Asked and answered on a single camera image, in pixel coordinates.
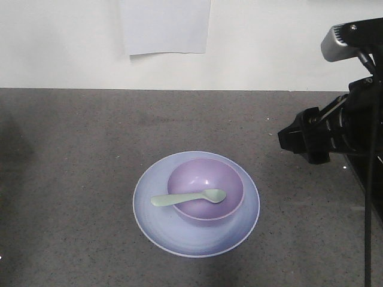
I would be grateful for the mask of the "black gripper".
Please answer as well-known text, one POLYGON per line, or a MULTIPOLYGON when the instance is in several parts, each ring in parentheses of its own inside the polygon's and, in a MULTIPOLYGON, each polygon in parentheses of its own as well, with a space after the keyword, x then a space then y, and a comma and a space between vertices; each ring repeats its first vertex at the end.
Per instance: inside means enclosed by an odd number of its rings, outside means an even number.
POLYGON ((330 161, 330 153, 366 156, 372 144, 374 104, 382 99, 382 83, 367 77, 349 84, 349 92, 326 107, 296 115, 278 132, 282 149, 300 154, 311 164, 330 161))

